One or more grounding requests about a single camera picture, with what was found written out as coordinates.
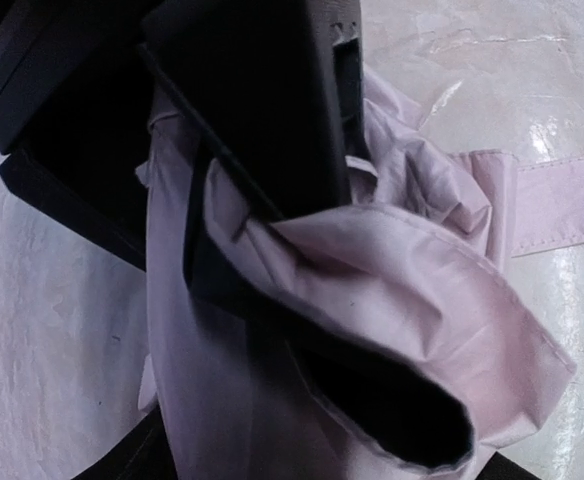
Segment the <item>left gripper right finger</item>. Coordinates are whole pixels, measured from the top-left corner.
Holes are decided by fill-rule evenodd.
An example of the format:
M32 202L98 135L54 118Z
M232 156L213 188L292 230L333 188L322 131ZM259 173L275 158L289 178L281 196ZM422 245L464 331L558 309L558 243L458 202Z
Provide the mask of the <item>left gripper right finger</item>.
M360 27L356 1L164 1L141 52L264 216L288 219L351 200Z

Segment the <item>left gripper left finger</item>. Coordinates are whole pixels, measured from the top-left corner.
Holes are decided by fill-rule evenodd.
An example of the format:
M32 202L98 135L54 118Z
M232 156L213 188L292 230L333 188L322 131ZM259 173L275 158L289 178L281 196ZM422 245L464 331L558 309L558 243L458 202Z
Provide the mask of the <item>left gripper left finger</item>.
M146 269L143 127L39 128L0 165L10 193L125 262Z

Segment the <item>pink and black folding umbrella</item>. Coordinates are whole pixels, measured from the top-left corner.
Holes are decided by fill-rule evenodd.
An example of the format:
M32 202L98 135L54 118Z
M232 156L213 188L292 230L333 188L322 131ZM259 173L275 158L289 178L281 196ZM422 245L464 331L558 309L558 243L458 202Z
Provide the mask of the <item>pink and black folding umbrella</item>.
M146 396L181 479L473 479L575 372L503 274L584 243L584 157L448 155L364 75L353 203L267 223L163 92L148 188Z

